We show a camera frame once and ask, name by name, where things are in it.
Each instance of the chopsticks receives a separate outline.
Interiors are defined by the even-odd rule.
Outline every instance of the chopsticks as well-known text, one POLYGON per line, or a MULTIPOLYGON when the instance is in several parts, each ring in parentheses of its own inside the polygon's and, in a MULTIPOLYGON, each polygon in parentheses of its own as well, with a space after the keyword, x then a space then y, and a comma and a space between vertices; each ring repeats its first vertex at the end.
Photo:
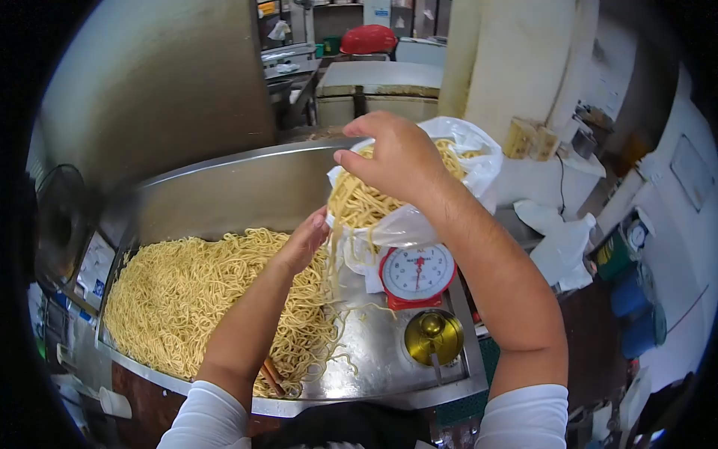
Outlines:
POLYGON ((276 370, 274 362, 271 358, 267 357, 264 360, 264 364, 259 371, 262 373, 262 376, 264 376, 267 383, 269 383, 269 386, 272 387, 278 397, 283 397, 286 394, 281 385, 279 385, 279 382, 283 381, 284 378, 281 376, 279 371, 276 370))

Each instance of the scale needle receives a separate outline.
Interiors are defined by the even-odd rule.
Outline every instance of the scale needle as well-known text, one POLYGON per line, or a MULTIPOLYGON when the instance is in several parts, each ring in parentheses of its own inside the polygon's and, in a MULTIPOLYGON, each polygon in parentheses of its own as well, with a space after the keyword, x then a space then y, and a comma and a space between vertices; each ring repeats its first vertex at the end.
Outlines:
POLYGON ((414 290, 415 292, 419 291, 419 278, 421 276, 421 266, 422 265, 424 265, 424 257, 419 257, 416 260, 417 268, 416 268, 416 289, 414 290))

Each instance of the small dial gauge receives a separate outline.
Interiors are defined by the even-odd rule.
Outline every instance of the small dial gauge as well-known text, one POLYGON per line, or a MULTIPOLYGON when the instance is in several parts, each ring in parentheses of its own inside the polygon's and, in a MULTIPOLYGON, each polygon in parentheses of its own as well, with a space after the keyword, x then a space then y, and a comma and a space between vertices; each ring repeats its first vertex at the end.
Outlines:
POLYGON ((381 278, 387 293, 402 300, 425 300, 443 292, 454 277, 454 258, 444 245, 394 249, 384 260, 381 278))

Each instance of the white cloth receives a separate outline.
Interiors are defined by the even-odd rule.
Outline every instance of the white cloth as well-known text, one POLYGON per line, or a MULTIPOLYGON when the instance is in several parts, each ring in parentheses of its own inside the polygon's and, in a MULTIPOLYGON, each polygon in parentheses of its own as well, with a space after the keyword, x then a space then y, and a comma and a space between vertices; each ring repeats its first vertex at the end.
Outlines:
MULTIPOLYGON (((568 396, 561 385, 534 385, 491 399, 486 406, 477 449, 563 448, 568 396)), ((206 381, 192 384, 187 400, 158 449, 250 449, 247 412, 237 399, 206 381)), ((360 448, 334 443, 334 448, 360 448)), ((417 441, 417 448, 425 448, 417 441)))

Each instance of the red scale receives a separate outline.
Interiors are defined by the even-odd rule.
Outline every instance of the red scale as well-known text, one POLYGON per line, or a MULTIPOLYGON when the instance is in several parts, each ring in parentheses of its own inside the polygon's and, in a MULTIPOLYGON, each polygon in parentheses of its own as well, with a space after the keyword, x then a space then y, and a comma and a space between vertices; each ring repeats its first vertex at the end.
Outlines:
POLYGON ((392 248, 381 260, 379 277, 390 309, 437 307, 456 276, 456 262, 444 245, 392 248))

